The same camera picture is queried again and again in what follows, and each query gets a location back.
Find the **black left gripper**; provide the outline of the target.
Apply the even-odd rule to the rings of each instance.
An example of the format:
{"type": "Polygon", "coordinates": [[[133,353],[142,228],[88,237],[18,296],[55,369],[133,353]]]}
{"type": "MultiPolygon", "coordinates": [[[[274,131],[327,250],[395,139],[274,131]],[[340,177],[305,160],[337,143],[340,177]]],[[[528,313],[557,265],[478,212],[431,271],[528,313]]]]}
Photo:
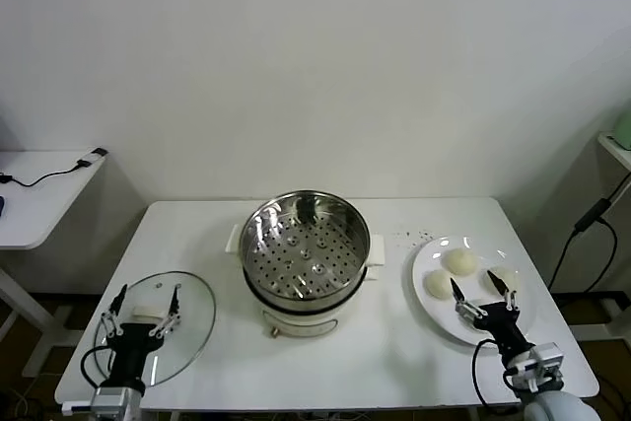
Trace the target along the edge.
{"type": "Polygon", "coordinates": [[[108,377],[109,386],[145,386],[143,373],[148,355],[163,346],[163,338],[179,325],[178,291],[174,286],[167,315],[160,322],[124,323],[120,326],[118,316],[124,302],[127,285],[124,284],[102,313],[102,325],[108,339],[108,348],[113,352],[113,362],[108,377]]]}

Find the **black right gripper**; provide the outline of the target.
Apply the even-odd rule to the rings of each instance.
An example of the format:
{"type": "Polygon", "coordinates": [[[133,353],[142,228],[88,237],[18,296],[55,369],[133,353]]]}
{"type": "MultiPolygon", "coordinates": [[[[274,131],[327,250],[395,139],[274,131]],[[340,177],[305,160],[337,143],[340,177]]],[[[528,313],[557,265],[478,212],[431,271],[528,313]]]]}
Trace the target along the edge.
{"type": "Polygon", "coordinates": [[[489,332],[497,343],[502,357],[517,357],[533,346],[517,326],[520,315],[517,291],[511,290],[506,282],[492,270],[488,278],[505,303],[491,303],[480,308],[468,301],[455,279],[451,278],[452,293],[456,301],[456,312],[467,323],[479,330],[489,332]]]}

